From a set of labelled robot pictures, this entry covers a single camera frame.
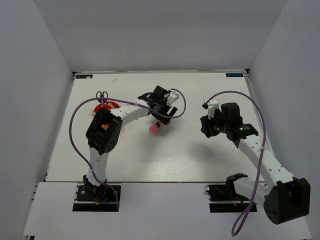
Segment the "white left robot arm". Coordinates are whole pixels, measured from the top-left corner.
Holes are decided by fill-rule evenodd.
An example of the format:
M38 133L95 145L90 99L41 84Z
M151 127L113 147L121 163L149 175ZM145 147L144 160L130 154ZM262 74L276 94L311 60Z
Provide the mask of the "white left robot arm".
M90 170L83 177L88 193L99 200L105 196L106 167L109 153L116 147L123 126L139 118L152 115L157 123L168 125L177 112L173 103L180 95L157 86L152 93L139 96L134 104L118 108L100 108L86 131L89 146Z

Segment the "pink cylindrical pencil case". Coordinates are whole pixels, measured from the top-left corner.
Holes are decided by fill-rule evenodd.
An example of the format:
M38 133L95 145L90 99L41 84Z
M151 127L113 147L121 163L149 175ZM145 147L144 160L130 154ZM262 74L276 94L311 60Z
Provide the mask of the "pink cylindrical pencil case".
M165 124L163 122L161 122L160 120L156 121L154 124L152 124L150 127L149 127L149 133L153 136L157 135L159 130L164 127Z

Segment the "green gel pen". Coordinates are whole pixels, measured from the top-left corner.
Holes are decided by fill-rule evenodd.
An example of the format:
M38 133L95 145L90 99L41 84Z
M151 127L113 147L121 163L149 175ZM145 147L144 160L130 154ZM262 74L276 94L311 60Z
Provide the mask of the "green gel pen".
M91 117L94 117L95 114L96 114L96 113L95 113L93 110L90 110L89 115L90 115Z

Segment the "black handled scissors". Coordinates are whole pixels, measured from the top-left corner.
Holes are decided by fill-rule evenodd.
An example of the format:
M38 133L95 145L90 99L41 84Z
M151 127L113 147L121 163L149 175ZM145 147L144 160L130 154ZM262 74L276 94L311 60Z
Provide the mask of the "black handled scissors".
M109 94L106 91L97 91L95 97L103 107L108 100Z

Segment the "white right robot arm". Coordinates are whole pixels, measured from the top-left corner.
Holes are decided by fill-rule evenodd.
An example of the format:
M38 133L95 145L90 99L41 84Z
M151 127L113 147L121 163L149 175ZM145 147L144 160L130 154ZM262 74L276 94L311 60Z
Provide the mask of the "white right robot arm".
M201 132L207 138L225 134L260 171L266 185L259 184L253 202L263 207L269 220L278 225L310 212L311 186L305 178L296 178L282 164L263 149L262 138L249 123L243 123L239 106L219 103L212 99L204 103L207 115L201 117Z

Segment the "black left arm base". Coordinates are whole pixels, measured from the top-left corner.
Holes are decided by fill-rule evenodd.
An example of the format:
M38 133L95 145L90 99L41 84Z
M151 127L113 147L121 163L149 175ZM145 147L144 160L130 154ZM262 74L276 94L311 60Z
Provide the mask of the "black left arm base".
M118 201L110 188L103 188L95 196L85 185L78 185L75 192L72 211L73 212L118 212L117 202L121 198L121 185L113 185Z

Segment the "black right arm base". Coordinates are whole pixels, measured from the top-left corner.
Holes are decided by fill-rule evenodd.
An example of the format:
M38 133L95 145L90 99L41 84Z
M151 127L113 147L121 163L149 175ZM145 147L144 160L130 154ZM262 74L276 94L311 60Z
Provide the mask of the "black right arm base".
M241 213L249 205L247 197L227 192L224 184L210 184L204 187L209 198L210 213Z

